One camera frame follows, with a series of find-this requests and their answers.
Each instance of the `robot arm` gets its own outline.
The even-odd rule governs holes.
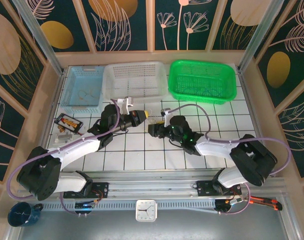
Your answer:
[[[167,118],[165,116],[165,123],[148,125],[148,133],[180,143],[180,147],[191,155],[212,155],[234,161],[234,167],[221,169],[212,180],[214,189],[222,195],[237,184],[249,182],[261,186],[277,163],[275,156],[257,140],[242,143],[211,141],[192,131],[184,116]],[[241,140],[251,138],[254,137],[246,134]]]
[[[127,128],[137,127],[147,116],[147,113],[143,110],[128,111],[128,114],[120,115],[119,123],[113,132],[126,131]],[[61,172],[61,170],[82,156],[94,153],[108,145],[113,140],[112,132],[97,138],[85,138],[106,133],[116,124],[116,121],[116,106],[111,104],[105,107],[101,119],[97,120],[93,127],[81,136],[83,140],[78,138],[58,148],[44,149],[40,146],[36,147],[30,153],[28,160],[53,150],[58,150],[58,152],[24,166],[17,176],[17,182],[39,201],[57,192],[73,191],[86,196],[91,191],[93,181],[81,171]]]

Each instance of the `orange box cutter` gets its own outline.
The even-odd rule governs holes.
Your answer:
[[[282,211],[282,209],[283,209],[283,206],[280,202],[278,202],[275,199],[270,199],[270,198],[267,198],[267,197],[251,196],[250,204],[264,205],[264,206],[272,208],[276,211]]]

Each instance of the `green plastic basket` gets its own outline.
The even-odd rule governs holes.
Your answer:
[[[224,104],[236,97],[235,71],[222,63],[177,60],[170,68],[168,89],[177,100]]]

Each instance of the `clock face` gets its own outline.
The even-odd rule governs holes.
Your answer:
[[[157,218],[157,203],[154,200],[138,200],[136,202],[136,220],[153,222]]]

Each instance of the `clock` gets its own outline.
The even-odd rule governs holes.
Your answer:
[[[153,222],[157,219],[157,203],[155,200],[137,200],[136,220],[139,222]]]

